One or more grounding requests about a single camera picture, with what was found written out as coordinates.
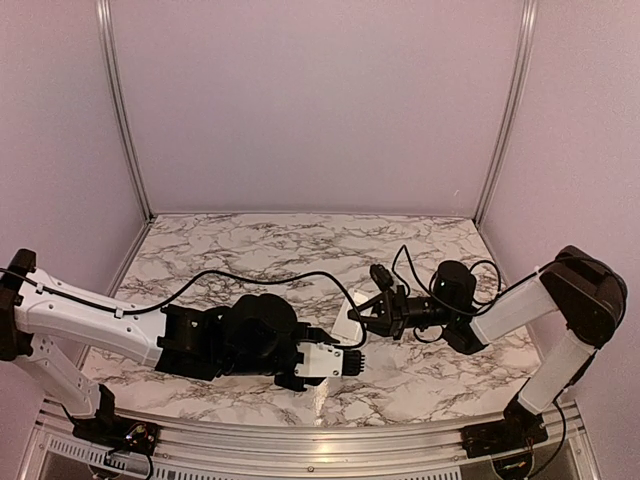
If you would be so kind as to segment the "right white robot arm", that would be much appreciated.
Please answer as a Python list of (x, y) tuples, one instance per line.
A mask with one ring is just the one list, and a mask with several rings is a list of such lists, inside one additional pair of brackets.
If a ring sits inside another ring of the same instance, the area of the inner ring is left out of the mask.
[(622, 277), (572, 245), (480, 306), (474, 303), (476, 277), (459, 261), (441, 262), (422, 296), (410, 296), (379, 264), (371, 267), (370, 276), (379, 294), (349, 309), (347, 316), (380, 337), (398, 340), (406, 329), (439, 326), (442, 340), (453, 350), (472, 355), (540, 317), (557, 312), (564, 318), (564, 337), (496, 425), (495, 438), (506, 448), (529, 437), (542, 412), (581, 378), (627, 309)]

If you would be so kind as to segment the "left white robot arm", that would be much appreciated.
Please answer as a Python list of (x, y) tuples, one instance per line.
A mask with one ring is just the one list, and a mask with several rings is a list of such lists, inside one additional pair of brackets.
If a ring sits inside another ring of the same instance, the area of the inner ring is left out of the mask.
[(347, 353), (298, 320), (273, 294), (244, 295), (206, 310), (164, 301), (128, 305), (65, 284), (21, 250), (1, 271), (1, 358), (20, 366), (106, 445), (125, 438), (107, 387), (88, 380), (55, 344), (68, 338), (160, 373), (213, 381), (268, 376), (294, 392), (347, 372)]

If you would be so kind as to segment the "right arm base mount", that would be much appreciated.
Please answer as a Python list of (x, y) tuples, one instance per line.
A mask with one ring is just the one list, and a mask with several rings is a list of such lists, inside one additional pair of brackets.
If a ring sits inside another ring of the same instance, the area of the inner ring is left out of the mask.
[(546, 428), (535, 424), (524, 430), (517, 422), (499, 420), (465, 426), (461, 429), (462, 447), (468, 458), (496, 455), (548, 440)]

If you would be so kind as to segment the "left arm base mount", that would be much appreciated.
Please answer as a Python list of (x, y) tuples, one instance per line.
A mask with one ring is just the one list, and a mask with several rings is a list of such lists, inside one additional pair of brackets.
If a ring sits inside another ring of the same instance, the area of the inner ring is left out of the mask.
[(152, 456), (159, 425), (117, 415), (114, 394), (103, 384), (98, 385), (98, 392), (98, 407), (91, 416), (86, 419), (70, 417), (73, 435), (111, 450)]

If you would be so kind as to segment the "front aluminium rail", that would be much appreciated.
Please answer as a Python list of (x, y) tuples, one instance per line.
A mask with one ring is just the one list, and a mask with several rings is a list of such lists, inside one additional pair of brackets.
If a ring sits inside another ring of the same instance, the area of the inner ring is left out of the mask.
[(76, 439), (58, 402), (42, 404), (20, 465), (20, 479), (493, 479), (495, 459), (470, 458), (462, 429), (497, 414), (374, 427), (254, 426), (138, 414), (155, 423), (152, 459), (105, 456)]

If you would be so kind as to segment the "right aluminium frame post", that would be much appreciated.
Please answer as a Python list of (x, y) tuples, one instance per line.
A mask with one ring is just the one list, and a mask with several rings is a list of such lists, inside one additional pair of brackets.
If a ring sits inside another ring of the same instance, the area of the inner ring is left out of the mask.
[(538, 4), (539, 2), (536, 0), (526, 0), (523, 2), (516, 45), (516, 55), (507, 91), (506, 103), (492, 151), (489, 168), (473, 217), (473, 222), (478, 230), (482, 229), (482, 225), (484, 224), (490, 209), (491, 201), (498, 185), (499, 176), (506, 160), (514, 124), (525, 90), (537, 23)]

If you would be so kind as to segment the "aluminium frame post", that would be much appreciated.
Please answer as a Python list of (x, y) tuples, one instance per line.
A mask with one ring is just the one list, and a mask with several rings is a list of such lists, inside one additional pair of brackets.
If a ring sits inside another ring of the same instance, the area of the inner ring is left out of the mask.
[(155, 219), (155, 215), (144, 185), (142, 170), (128, 118), (121, 74), (118, 65), (111, 2), (108, 0), (98, 0), (96, 2), (96, 13), (100, 44), (106, 70), (107, 85), (110, 92), (116, 126), (123, 148), (127, 170), (131, 178), (134, 196), (140, 213), (144, 218), (144, 221), (149, 224)]
[(507, 91), (506, 103), (492, 151), (489, 168), (473, 217), (473, 222), (478, 230), (482, 229), (482, 225), (484, 224), (490, 209), (491, 201), (498, 185), (499, 176), (506, 160), (514, 124), (525, 90), (537, 23), (538, 4), (539, 2), (536, 0), (526, 0), (523, 2), (516, 45), (516, 55)]

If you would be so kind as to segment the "left aluminium frame post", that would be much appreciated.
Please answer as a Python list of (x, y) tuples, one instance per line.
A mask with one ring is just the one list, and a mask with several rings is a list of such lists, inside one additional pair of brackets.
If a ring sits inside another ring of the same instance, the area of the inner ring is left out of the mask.
[(144, 185), (142, 170), (128, 118), (121, 74), (118, 65), (111, 2), (108, 0), (98, 0), (96, 2), (96, 13), (100, 44), (106, 70), (107, 85), (110, 92), (116, 126), (123, 148), (127, 170), (131, 178), (134, 196), (140, 213), (144, 218), (144, 221), (149, 224), (155, 219), (155, 215)]

